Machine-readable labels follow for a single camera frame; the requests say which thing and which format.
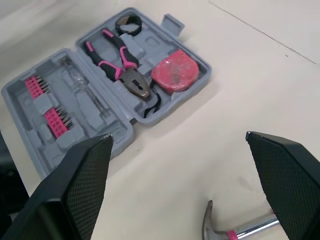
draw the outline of hammer head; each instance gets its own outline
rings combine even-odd
[[[206,206],[204,218],[202,222],[202,240],[229,240],[225,232],[215,232],[212,225],[213,202],[210,200]]]

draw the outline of hammer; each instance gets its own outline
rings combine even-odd
[[[202,240],[244,240],[253,234],[262,232],[279,224],[276,215],[270,214],[231,231],[214,231],[211,220],[212,208],[213,202],[210,200],[206,207],[202,222]]]

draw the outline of tool kit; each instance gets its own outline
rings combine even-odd
[[[178,36],[166,14],[155,24],[127,8],[5,85],[2,95],[39,175],[67,150],[110,133],[111,157],[134,140],[132,123],[152,126],[199,92],[211,67]]]

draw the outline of screwdriver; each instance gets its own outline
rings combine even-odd
[[[105,118],[107,118],[109,116],[109,114],[107,113],[107,110],[99,101],[99,99],[94,95],[91,89],[88,87],[88,81],[85,79],[85,77],[70,63],[70,59],[64,58],[62,62],[64,64],[64,67],[68,71],[70,77],[72,78],[73,82],[77,84],[77,86],[89,96],[89,98],[92,100],[94,105],[98,108],[100,113]]]

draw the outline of pink grip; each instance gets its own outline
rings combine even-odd
[[[103,32],[104,34],[107,34],[110,38],[112,38],[112,37],[114,36],[112,32],[109,32],[109,31],[106,30],[106,29],[103,29],[102,32]]]
[[[98,63],[98,67],[100,67],[102,64],[107,64],[110,67],[114,68],[115,69],[114,79],[115,80],[119,80],[119,78],[120,78],[120,76],[121,76],[121,74],[123,72],[122,68],[112,64],[111,62],[105,61],[105,60],[99,62]]]
[[[227,236],[229,238],[229,240],[238,240],[238,237],[237,237],[237,234],[235,231],[228,231],[227,233]]]
[[[94,48],[92,47],[91,43],[89,41],[87,41],[86,43],[86,46],[88,47],[89,51],[90,52],[93,52],[94,51]]]
[[[137,68],[138,68],[137,64],[135,64],[135,63],[132,62],[132,61],[128,61],[128,60],[126,59],[126,55],[125,55],[125,53],[124,53],[124,50],[125,50],[125,49],[127,49],[126,46],[122,46],[122,47],[120,48],[120,55],[121,55],[121,58],[122,58],[122,61],[123,61],[123,66],[124,66],[124,68],[125,68],[125,69],[128,69],[128,68],[137,69]]]

